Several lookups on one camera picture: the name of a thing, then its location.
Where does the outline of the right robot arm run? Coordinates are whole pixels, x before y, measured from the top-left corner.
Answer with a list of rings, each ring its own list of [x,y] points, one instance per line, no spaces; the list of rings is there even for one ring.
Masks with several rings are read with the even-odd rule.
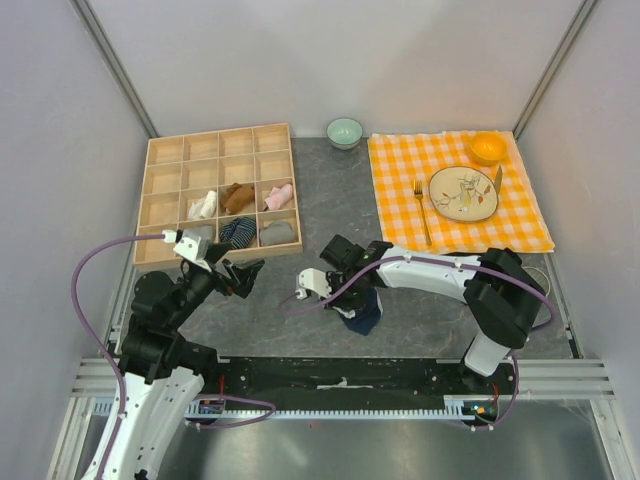
[[[509,249],[490,248],[481,255],[435,255],[410,251],[390,242],[363,248],[336,235],[320,254],[333,269],[298,277],[299,286],[315,293],[352,324],[378,305],[378,288],[413,289],[464,303],[479,332],[458,368],[467,392],[483,392],[494,381],[499,363],[524,347],[534,329],[543,288]]]

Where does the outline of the navy blue underwear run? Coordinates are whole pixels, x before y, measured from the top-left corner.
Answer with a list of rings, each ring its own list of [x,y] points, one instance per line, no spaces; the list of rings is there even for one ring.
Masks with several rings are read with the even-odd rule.
[[[342,310],[335,307],[343,324],[352,332],[367,336],[380,321],[384,309],[378,292],[370,289],[365,297],[365,305],[362,309]]]

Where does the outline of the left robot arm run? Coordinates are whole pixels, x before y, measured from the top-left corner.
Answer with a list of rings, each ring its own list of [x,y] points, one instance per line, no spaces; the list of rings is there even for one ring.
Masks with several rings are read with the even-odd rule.
[[[144,273],[134,286],[128,332],[118,359],[114,405],[87,479],[154,479],[169,443],[199,393],[219,382],[214,349],[187,341],[182,324],[212,293],[245,298],[265,262],[236,265],[227,244],[209,244],[186,255],[173,280],[163,271]]]

